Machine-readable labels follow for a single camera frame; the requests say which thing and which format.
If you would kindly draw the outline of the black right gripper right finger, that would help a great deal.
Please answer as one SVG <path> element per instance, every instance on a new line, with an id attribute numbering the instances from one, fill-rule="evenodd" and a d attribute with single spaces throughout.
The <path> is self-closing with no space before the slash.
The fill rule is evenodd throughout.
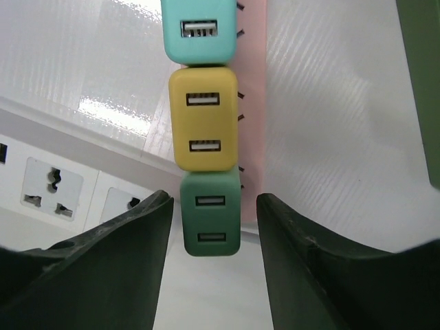
<path id="1" fill-rule="evenodd" d="M 392 253 L 256 200 L 275 329 L 438 329 L 439 241 Z"/>

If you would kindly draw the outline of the teal USB charger plug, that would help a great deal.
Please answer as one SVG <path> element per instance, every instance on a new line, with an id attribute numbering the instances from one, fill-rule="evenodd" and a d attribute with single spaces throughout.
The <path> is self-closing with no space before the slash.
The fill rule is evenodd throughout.
<path id="1" fill-rule="evenodd" d="M 162 0 L 166 55 L 175 63 L 224 65 L 237 49 L 233 0 Z"/>

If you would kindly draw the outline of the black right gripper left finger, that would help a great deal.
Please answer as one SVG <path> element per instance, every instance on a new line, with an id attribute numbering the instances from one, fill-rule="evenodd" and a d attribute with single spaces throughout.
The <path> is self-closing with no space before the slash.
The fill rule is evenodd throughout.
<path id="1" fill-rule="evenodd" d="M 1 249 L 2 329 L 152 329 L 174 200 L 162 190 L 42 250 Z"/>

